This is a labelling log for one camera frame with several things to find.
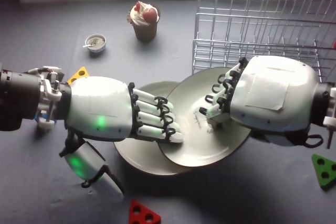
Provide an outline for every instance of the stacked plates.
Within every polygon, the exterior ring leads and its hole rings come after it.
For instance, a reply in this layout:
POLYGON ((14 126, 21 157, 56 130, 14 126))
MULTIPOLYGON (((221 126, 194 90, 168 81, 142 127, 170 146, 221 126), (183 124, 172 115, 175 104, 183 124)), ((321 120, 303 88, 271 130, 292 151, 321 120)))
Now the stacked plates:
POLYGON ((204 98, 220 74, 229 68, 200 71, 181 83, 156 82, 140 88, 155 96, 167 97, 174 105, 173 113, 184 136, 182 144, 158 144, 134 139, 115 142, 120 155, 135 168, 155 175, 175 175, 192 167, 222 160, 236 150, 249 136, 250 129, 234 121, 213 130, 200 114, 200 107, 210 106, 204 98))

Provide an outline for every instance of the table surface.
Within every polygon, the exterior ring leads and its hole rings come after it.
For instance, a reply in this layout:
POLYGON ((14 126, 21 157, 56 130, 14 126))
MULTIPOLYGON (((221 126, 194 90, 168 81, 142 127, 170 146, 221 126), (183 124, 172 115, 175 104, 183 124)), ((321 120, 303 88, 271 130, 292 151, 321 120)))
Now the table surface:
MULTIPOLYGON (((126 17, 133 3, 0 6, 0 56, 6 69, 21 72, 44 65, 62 67, 65 80, 85 66, 90 75, 137 87, 182 81, 191 74, 196 2, 157 2, 157 36, 139 43, 126 17), (82 48, 100 33, 107 48, 99 56, 82 48)), ((327 133, 312 127, 312 133, 327 133)), ((191 172, 160 177, 127 164, 112 143, 92 141, 126 190, 112 205, 80 187, 81 180, 58 153, 63 123, 45 135, 24 120, 15 132, 0 132, 0 223, 126 224, 130 202, 161 215, 163 224, 333 223, 336 187, 319 187, 313 153, 336 161, 331 149, 281 147, 249 138, 224 161, 191 172)))

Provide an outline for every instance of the metal wire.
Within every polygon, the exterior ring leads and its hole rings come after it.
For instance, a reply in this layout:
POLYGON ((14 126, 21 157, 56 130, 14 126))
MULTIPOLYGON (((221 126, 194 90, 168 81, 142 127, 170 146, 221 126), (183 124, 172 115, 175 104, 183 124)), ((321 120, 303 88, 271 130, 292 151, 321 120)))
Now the metal wire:
POLYGON ((198 0, 192 71, 276 55, 327 81, 336 68, 335 15, 334 0, 198 0))

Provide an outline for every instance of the white plate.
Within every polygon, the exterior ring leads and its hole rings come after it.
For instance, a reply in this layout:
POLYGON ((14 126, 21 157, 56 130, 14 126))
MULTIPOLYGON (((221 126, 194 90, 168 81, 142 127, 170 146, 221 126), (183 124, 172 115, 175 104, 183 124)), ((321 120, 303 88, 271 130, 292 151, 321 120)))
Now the white plate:
MULTIPOLYGON (((167 97, 178 85, 178 82, 162 81, 146 85, 140 90, 155 96, 167 97)), ((155 175, 175 175, 190 170, 188 167, 177 165, 166 158, 156 142, 146 142, 127 138, 115 142, 119 154, 135 168, 155 175)))
POLYGON ((159 144, 171 161, 188 167, 209 165, 231 154, 249 136, 250 129, 233 120, 214 131, 198 111, 201 106, 211 106, 204 98, 211 93, 218 76, 228 70, 211 68, 198 72, 182 81, 168 96, 184 137, 182 144, 159 144))

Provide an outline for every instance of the triangle block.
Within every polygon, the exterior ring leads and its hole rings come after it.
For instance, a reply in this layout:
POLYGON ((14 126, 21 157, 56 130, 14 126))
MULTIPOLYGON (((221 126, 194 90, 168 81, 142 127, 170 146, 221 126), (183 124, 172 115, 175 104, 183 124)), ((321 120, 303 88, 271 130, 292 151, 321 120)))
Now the triangle block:
POLYGON ((329 189, 336 182, 336 162, 316 154, 311 159, 320 187, 329 189))
POLYGON ((160 215, 154 213, 139 202, 132 200, 129 224, 160 224, 160 215))
POLYGON ((67 82, 71 85, 74 81, 83 77, 89 77, 88 71, 85 67, 81 67, 67 82))

